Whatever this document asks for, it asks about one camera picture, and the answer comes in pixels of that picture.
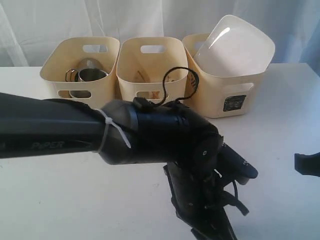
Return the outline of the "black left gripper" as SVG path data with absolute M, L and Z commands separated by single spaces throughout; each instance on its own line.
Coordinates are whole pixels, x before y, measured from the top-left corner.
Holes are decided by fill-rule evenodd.
M 163 167 L 167 177 L 171 203 L 176 216 L 191 227 L 197 240 L 236 240 L 237 237 L 223 207 L 208 208 L 209 199 L 202 183 L 175 163 Z

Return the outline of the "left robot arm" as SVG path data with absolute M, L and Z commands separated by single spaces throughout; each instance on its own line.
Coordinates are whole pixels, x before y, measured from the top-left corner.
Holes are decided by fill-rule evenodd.
M 225 212 L 239 196 L 229 147 L 218 129 L 180 102 L 143 107 L 112 100 L 101 109 L 66 99 L 0 95 L 0 156 L 96 152 L 110 165 L 164 163 L 176 215 L 199 240 L 234 240 Z

